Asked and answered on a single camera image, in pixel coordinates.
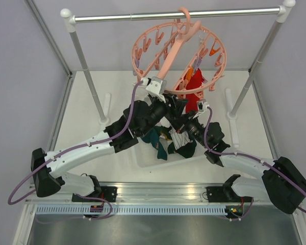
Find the teal reindeer sock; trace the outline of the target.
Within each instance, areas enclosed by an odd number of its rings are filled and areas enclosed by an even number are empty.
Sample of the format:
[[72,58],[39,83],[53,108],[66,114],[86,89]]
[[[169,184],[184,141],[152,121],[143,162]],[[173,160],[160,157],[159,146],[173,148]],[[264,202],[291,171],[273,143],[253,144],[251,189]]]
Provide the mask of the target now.
[[179,154],[184,158],[191,158],[196,150],[197,143],[195,141],[191,141],[187,143],[185,146],[176,149],[174,143],[171,143],[168,146],[168,154]]

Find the teal sock front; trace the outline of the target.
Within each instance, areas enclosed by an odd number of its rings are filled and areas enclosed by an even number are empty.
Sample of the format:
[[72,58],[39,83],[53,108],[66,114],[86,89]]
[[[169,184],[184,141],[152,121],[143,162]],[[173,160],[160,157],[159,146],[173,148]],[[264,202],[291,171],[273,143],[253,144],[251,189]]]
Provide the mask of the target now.
[[141,137],[145,143],[150,143],[151,146],[157,150],[157,158],[167,160],[167,153],[160,142],[161,127],[154,126],[145,136]]

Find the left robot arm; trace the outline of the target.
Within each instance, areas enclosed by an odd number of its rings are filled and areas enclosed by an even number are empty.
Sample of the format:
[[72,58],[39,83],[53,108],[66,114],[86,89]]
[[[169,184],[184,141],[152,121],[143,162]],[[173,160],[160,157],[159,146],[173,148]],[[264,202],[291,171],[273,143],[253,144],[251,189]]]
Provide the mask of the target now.
[[82,195],[91,202],[99,200],[101,188],[97,177],[78,176],[69,171],[95,158],[131,148],[163,118],[171,122],[180,118],[188,101],[168,93],[163,98],[161,101],[150,96],[150,104],[132,99],[119,120],[83,143],[60,151],[33,150],[31,171],[37,197],[49,197],[63,190]]

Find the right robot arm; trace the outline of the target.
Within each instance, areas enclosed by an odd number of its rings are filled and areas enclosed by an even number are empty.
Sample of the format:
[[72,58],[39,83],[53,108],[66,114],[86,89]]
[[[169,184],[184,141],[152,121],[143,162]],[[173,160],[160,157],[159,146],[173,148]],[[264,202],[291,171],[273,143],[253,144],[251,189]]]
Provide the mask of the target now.
[[211,118],[205,125],[198,121],[196,113],[168,116],[167,120],[178,131],[186,132],[205,149],[206,158],[221,167],[232,168],[249,175],[237,176],[224,184],[223,197],[233,202],[239,197],[251,197],[270,201],[277,209],[292,214],[302,211],[306,200],[306,178],[294,163],[286,158],[263,159],[242,151],[235,151],[224,142],[220,123]]

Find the black white striped sock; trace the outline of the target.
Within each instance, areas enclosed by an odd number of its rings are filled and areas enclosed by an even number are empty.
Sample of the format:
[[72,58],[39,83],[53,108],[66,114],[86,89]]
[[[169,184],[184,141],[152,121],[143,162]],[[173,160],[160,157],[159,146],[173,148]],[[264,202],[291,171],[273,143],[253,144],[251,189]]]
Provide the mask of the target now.
[[174,128],[171,128],[169,131],[174,148],[178,150],[179,148],[185,146],[188,143],[192,143],[192,140],[189,137],[187,132],[178,133]]

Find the green patterned sock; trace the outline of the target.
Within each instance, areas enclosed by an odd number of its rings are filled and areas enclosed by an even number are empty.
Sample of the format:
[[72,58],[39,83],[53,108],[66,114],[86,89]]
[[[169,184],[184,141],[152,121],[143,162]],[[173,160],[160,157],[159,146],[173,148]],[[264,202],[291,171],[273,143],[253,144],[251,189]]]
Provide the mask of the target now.
[[172,137],[168,129],[161,129],[160,130],[160,137],[167,140],[167,141],[172,141]]

